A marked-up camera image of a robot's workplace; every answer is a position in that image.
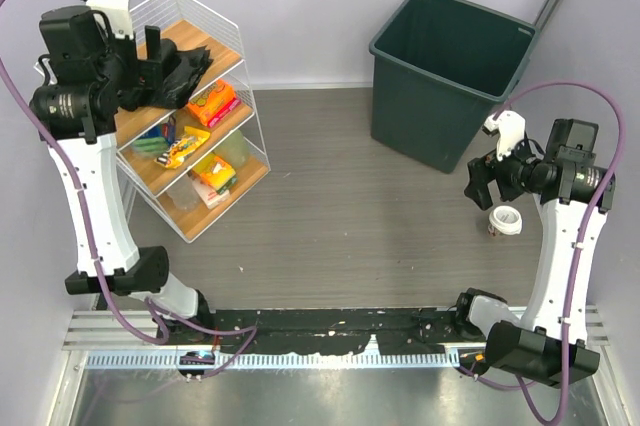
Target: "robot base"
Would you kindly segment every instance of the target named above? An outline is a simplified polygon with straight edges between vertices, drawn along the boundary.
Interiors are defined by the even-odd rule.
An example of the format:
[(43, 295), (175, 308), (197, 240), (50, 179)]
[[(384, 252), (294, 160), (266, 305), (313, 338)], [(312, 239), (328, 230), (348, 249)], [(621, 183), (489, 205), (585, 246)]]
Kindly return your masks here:
[[(527, 331), (508, 321), (496, 323), (485, 350), (486, 364), (510, 373), (559, 388), (562, 377), (561, 341), (544, 331)], [(569, 345), (569, 384), (598, 370), (600, 354), (581, 345)]]

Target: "packaged snack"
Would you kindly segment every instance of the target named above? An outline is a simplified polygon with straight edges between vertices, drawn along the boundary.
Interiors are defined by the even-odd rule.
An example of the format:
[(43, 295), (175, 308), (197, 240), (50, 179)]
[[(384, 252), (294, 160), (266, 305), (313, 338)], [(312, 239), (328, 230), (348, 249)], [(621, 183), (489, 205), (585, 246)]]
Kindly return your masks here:
[(222, 121), (227, 114), (236, 109), (236, 106), (240, 104), (240, 100), (238, 98), (234, 98), (230, 103), (225, 104), (222, 108), (218, 110), (216, 114), (213, 115), (209, 124), (207, 124), (207, 128), (213, 128), (216, 124)]
[(144, 157), (157, 158), (169, 149), (176, 140), (176, 118), (170, 116), (167, 122), (158, 124), (136, 139), (131, 148)]
[(218, 194), (215, 189), (208, 184), (203, 183), (202, 180), (195, 175), (193, 175), (191, 181), (193, 181), (193, 189), (196, 190), (200, 199), (202, 199), (209, 209), (215, 208), (220, 203), (225, 202), (231, 197), (229, 190), (226, 190), (222, 194)]
[(233, 87), (223, 79), (219, 79), (195, 98), (189, 100), (186, 107), (200, 123), (209, 127), (215, 114), (233, 101), (235, 95)]
[(236, 171), (220, 156), (206, 155), (192, 171), (205, 183), (222, 193), (236, 182)]
[(169, 151), (156, 158), (155, 162), (167, 169), (176, 169), (204, 144), (209, 136), (211, 134), (208, 131), (185, 126), (184, 134), (171, 145)]

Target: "white bracket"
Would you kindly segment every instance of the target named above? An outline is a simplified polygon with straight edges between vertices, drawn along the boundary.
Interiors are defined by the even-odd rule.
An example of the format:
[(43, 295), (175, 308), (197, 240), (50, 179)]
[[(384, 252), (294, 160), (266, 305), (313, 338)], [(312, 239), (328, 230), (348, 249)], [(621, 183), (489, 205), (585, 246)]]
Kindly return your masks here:
[[(102, 11), (107, 15), (111, 23), (111, 30), (116, 38), (133, 38), (133, 23), (129, 14), (129, 0), (87, 0), (87, 6), (91, 9)], [(101, 18), (96, 18), (96, 20), (102, 24)]]
[(504, 111), (498, 119), (493, 119), (491, 115), (484, 122), (484, 129), (490, 133), (498, 131), (500, 134), (496, 146), (498, 161), (510, 156), (516, 145), (524, 139), (524, 126), (524, 118), (513, 111)]

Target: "dark green bin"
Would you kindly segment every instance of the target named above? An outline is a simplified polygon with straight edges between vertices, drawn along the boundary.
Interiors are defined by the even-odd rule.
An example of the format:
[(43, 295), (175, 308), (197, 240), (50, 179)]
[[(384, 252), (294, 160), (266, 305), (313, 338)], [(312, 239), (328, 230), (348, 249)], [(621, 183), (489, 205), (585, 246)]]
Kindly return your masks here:
[(405, 0), (369, 44), (371, 136), (452, 172), (529, 62), (537, 29), (462, 0)]

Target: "wood grain floor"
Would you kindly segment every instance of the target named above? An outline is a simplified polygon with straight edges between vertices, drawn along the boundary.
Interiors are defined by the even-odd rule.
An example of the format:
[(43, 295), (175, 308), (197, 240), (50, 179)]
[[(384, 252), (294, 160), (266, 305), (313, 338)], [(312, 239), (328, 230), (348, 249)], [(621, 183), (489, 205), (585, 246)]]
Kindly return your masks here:
[(132, 215), (138, 245), (163, 244), (212, 307), (446, 306), (470, 286), (527, 303), (541, 241), (531, 198), (514, 203), (523, 233), (493, 239), (462, 194), (466, 161), (495, 140), (479, 134), (445, 175), (371, 139), (368, 89), (256, 99), (265, 179), (192, 244), (142, 200)]

